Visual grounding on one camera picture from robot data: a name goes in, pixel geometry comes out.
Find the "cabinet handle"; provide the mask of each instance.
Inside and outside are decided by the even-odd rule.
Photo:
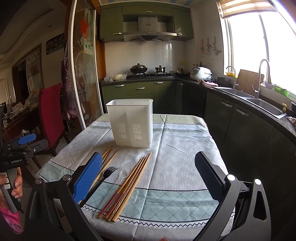
[[[241,111],[241,110],[239,110],[239,109],[236,109],[236,111],[237,111],[238,113],[242,114],[242,115],[249,116],[249,114],[248,114],[248,113],[242,112],[242,111]]]
[[[223,104],[223,105],[225,105],[225,106],[227,106],[227,107],[230,107],[230,108],[232,108],[232,105],[230,105],[230,104],[226,104],[225,102],[223,102],[223,101],[221,101],[221,104]]]

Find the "wooden chopsticks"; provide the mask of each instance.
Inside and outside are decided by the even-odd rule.
[[[111,150],[112,150],[112,147],[110,147],[110,148],[107,150],[107,153],[106,153],[106,155],[105,155],[105,158],[103,159],[103,167],[102,167],[101,171],[98,173],[98,175],[97,175],[96,179],[94,180],[93,184],[91,185],[91,188],[90,188],[90,189],[92,189],[92,187],[94,186],[94,184],[96,183],[96,181],[100,178],[100,176],[103,174],[103,172],[107,169],[108,165],[112,162],[112,160],[114,159],[115,155],[116,155],[117,152],[119,151],[119,149],[118,149],[118,150],[113,154],[113,156],[110,158],[110,160],[107,161],[107,158],[108,158],[108,156],[109,156]]]
[[[121,185],[121,187],[115,192],[112,198],[107,202],[103,210],[98,214],[98,218],[102,217],[102,215],[107,211],[109,206],[114,202],[117,198],[113,206],[108,211],[105,218],[108,221],[116,221],[121,214],[122,210],[124,209],[126,203],[128,202],[129,198],[131,197],[141,175],[150,159],[152,153],[148,156],[142,157],[137,165],[134,167],[132,172],[129,174],[128,178],[125,182]]]

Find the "pink sleeve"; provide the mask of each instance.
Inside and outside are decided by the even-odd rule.
[[[22,226],[20,224],[20,216],[18,213],[12,213],[10,209],[5,209],[0,206],[0,213],[2,213],[6,222],[13,229],[16,234],[22,233]]]

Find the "gas stove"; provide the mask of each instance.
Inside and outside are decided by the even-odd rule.
[[[136,80],[136,79],[144,79],[144,78],[174,78],[173,76],[169,75],[168,73],[154,73],[154,74],[134,74],[127,76],[129,80]]]

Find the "kitchen sink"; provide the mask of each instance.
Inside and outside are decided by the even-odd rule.
[[[253,103],[254,105],[257,105],[258,107],[267,111],[269,114],[273,115],[274,117],[276,117],[278,119],[281,119],[287,115],[286,113],[283,113],[278,108],[272,106],[271,104],[269,104],[263,100],[256,99],[256,98],[246,98],[246,100]]]
[[[236,96],[240,96],[240,97],[253,97],[252,95],[250,94],[247,94],[245,92],[242,92],[240,90],[234,90],[234,89],[227,89],[227,88],[218,88],[219,90],[222,90],[222,91],[225,91],[225,92],[228,92],[230,94],[233,94],[233,95],[236,95]]]

